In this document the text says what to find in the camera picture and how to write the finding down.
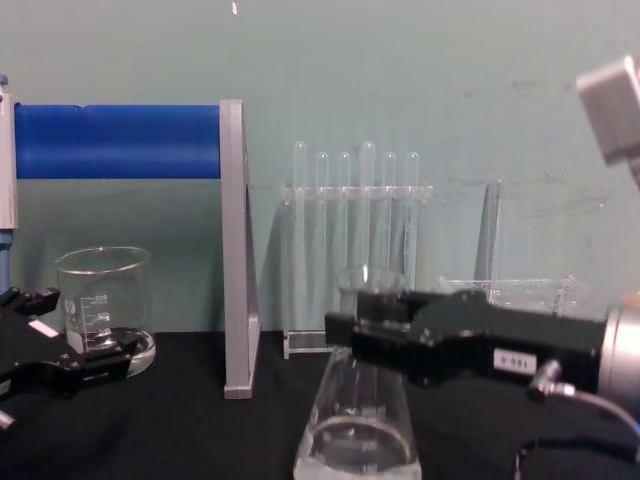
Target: black tablecloth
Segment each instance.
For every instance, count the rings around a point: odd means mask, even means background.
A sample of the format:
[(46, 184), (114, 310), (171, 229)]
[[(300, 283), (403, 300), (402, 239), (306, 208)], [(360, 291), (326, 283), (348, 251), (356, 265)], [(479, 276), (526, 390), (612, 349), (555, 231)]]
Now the black tablecloth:
[[(20, 421), (0, 434), (1, 480), (289, 479), (326, 355), (282, 358), (264, 334), (254, 398), (225, 401), (220, 334), (160, 334), (142, 375), (72, 400), (22, 396), (2, 404)], [(424, 478), (509, 479), (519, 445), (582, 434), (632, 445), (588, 407), (530, 404), (523, 390), (481, 379), (434, 390), (407, 386)], [(640, 478), (588, 453), (534, 453), (524, 479)]]

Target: silver metal housing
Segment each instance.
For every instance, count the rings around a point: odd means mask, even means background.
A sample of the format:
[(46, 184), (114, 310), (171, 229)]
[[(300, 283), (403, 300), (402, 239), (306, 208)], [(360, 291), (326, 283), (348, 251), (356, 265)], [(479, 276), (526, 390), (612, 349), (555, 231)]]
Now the silver metal housing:
[(627, 56), (578, 78), (576, 87), (607, 164), (627, 160), (640, 186), (640, 67)]
[(260, 341), (249, 158), (242, 100), (220, 102), (225, 398), (251, 398)]
[(601, 354), (598, 394), (640, 418), (640, 311), (609, 311)]

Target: green wall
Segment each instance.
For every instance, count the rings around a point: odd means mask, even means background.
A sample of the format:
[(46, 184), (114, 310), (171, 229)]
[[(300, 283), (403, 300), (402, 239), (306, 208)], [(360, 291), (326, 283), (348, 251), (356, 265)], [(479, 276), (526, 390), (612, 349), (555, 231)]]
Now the green wall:
[[(468, 208), (442, 216), (442, 241), (430, 246), (438, 271), (424, 286), (472, 273), (475, 240), (457, 240), (476, 230), (483, 182), (565, 175), (611, 192), (606, 218), (580, 240), (588, 249), (569, 248), (569, 263), (608, 296), (640, 287), (640, 195), (624, 167), (605, 169), (572, 88), (577, 74), (640, 52), (637, 0), (238, 7), (234, 16), (231, 0), (0, 0), (0, 71), (25, 103), (244, 99), (265, 328), (280, 327), (272, 228), (296, 140), (332, 155), (364, 140), (416, 150), (423, 178), (471, 192)], [(24, 182), (20, 208), (14, 283), (55, 282), (52, 262), (71, 248), (132, 243), (153, 254), (158, 330), (220, 326), (217, 182)]]

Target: beaker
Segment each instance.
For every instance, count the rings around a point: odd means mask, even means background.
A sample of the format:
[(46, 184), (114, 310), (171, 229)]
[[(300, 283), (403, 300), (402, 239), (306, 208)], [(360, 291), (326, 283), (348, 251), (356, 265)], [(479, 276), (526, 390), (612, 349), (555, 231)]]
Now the beaker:
[[(343, 313), (353, 313), (359, 292), (399, 293), (402, 275), (368, 266), (339, 274)], [(402, 376), (334, 350), (298, 449), (296, 480), (419, 480)]]
[(156, 355), (148, 292), (150, 254), (136, 247), (91, 247), (56, 261), (67, 342), (79, 353), (138, 335), (129, 375)]
[(346, 268), (338, 274), (340, 312), (356, 314), (358, 293), (400, 293), (404, 288), (404, 276), (393, 270), (361, 265)]

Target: clear liquid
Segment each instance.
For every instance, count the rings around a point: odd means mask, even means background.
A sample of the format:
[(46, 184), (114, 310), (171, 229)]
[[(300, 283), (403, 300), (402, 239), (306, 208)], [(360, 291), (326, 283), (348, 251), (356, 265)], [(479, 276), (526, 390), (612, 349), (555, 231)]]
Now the clear liquid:
[(400, 433), (375, 419), (332, 417), (305, 432), (296, 480), (422, 478), (420, 463)]
[(131, 377), (145, 371), (156, 357), (156, 342), (149, 333), (136, 328), (107, 328), (95, 333), (87, 333), (86, 337), (83, 335), (83, 343), (89, 351), (102, 350), (113, 347), (131, 333), (138, 336), (138, 345), (131, 358), (127, 374)]

